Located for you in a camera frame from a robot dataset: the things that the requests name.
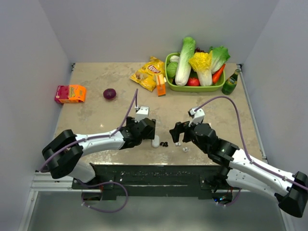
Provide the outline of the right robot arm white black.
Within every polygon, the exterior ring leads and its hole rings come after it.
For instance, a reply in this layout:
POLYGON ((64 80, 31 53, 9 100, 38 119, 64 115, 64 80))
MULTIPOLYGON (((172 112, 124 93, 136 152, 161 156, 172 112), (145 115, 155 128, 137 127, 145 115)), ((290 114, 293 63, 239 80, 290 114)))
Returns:
POLYGON ((222 173, 214 177, 220 189, 228 186, 249 190, 277 202, 287 214, 301 218, 308 202, 308 177, 303 172, 286 172, 246 155, 243 149, 219 138, 209 124, 177 122, 169 131, 174 143, 192 142, 214 162, 222 173))

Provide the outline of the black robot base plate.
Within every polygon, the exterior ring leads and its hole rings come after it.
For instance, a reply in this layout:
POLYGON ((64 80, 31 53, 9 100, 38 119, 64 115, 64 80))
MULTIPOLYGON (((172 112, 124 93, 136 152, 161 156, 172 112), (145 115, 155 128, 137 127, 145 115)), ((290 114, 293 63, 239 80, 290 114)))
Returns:
POLYGON ((98 189, 103 200, 118 196, 196 197, 227 204, 236 188, 221 178, 219 166, 95 165, 96 177, 85 186, 73 181, 73 189, 98 189))

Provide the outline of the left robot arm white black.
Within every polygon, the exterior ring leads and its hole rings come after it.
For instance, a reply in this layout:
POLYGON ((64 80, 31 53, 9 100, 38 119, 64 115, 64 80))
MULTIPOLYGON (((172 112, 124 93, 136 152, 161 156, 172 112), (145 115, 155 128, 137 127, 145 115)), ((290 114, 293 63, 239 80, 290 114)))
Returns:
POLYGON ((64 130, 42 150, 45 159, 42 171, 49 172, 53 179, 70 176, 94 189, 99 185, 100 177, 90 163, 80 160, 81 157, 101 151, 133 148, 143 140, 153 140, 155 127, 155 119, 144 118, 136 122, 129 116, 125 126, 106 133, 81 135, 70 129, 64 130))

